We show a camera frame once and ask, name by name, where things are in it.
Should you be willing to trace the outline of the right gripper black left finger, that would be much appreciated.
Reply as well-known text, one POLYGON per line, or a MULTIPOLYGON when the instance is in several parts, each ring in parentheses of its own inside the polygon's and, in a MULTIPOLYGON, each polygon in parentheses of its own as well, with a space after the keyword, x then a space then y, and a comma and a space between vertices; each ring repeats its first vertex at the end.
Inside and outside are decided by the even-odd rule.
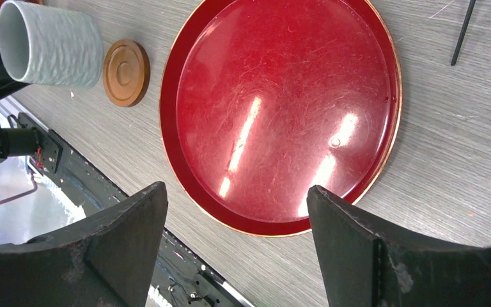
POLYGON ((23 244, 0 245, 0 306, 144 306, 168 211, 163 182, 23 244))

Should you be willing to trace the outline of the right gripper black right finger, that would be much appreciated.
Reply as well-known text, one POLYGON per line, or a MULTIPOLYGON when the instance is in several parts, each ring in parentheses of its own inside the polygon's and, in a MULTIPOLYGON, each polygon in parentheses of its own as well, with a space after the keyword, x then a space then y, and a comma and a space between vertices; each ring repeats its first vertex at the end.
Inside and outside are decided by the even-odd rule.
POLYGON ((330 306, 491 306, 491 247, 413 232, 319 185, 307 206, 330 306))

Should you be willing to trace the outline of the red round tray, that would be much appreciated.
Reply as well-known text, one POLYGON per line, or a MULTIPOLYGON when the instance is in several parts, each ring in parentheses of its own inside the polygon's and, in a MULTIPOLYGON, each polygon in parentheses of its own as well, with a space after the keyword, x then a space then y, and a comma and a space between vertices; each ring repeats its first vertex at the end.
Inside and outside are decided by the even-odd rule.
POLYGON ((402 104, 396 44, 371 1, 203 1, 169 52, 160 129, 206 214, 287 237, 311 229, 311 186, 366 194, 402 104))

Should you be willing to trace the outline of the brown ringed wooden coaster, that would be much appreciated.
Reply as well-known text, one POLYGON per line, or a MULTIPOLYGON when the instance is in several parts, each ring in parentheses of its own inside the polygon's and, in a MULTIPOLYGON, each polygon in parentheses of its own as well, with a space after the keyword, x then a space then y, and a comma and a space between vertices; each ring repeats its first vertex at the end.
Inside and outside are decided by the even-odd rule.
POLYGON ((150 60, 137 42, 121 39, 109 48, 102 78, 109 100, 119 107, 132 107, 145 96, 150 83, 150 60))

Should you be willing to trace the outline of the grey blue cup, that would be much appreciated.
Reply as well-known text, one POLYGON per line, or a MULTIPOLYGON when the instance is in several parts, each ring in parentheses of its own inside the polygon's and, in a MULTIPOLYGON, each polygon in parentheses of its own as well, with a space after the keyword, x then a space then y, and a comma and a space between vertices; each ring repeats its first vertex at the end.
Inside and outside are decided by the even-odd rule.
POLYGON ((104 46, 86 13, 6 1, 0 8, 0 55, 15 81, 90 88, 102 74, 104 46))

